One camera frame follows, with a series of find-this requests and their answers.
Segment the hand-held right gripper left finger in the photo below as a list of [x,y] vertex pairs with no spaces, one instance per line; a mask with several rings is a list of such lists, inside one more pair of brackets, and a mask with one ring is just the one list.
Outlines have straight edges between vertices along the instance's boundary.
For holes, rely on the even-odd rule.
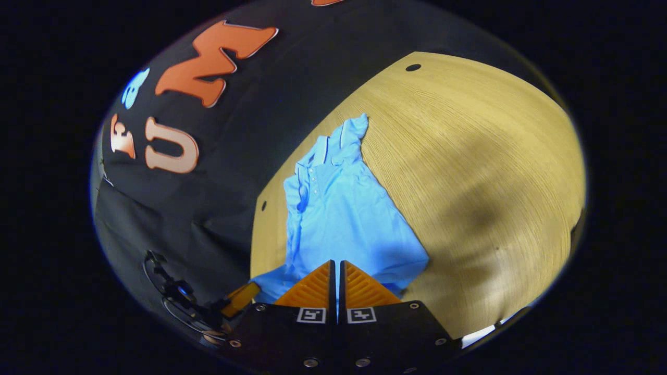
[[273,304],[250,304],[227,335],[224,358],[250,373],[324,373],[338,323],[329,260]]

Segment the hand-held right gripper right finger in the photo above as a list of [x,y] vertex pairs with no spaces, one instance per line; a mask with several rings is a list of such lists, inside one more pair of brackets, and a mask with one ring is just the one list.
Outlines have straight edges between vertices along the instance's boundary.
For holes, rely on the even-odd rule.
[[372,276],[340,262],[343,373],[437,373],[463,351],[422,301],[402,302]]

